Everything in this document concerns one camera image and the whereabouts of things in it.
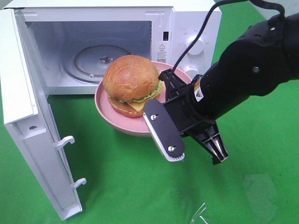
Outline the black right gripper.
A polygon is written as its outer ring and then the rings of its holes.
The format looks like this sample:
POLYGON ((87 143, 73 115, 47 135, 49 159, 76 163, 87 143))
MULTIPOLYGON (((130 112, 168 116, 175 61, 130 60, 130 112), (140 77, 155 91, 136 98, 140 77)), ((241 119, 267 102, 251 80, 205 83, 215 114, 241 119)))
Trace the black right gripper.
POLYGON ((163 81, 165 90, 165 108, 180 132, 181 137, 191 136, 212 156, 214 165, 224 162, 228 152, 224 146, 220 131, 214 119, 203 116, 196 108, 194 85, 201 75, 196 75, 185 83, 172 69, 161 72, 159 80, 163 81))

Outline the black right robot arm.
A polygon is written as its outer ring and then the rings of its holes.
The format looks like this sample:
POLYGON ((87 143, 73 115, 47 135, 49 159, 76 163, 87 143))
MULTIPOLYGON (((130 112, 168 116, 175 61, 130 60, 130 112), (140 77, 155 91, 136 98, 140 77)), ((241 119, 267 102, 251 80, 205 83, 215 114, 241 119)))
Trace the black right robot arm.
POLYGON ((172 70, 163 71, 160 78, 167 84, 167 100, 156 108, 162 123, 155 139, 165 158, 183 160, 182 138, 191 136, 215 164, 223 162, 228 153, 216 120, 250 96, 265 96, 299 78, 299 16, 275 15, 250 26, 218 62, 189 84, 172 70))

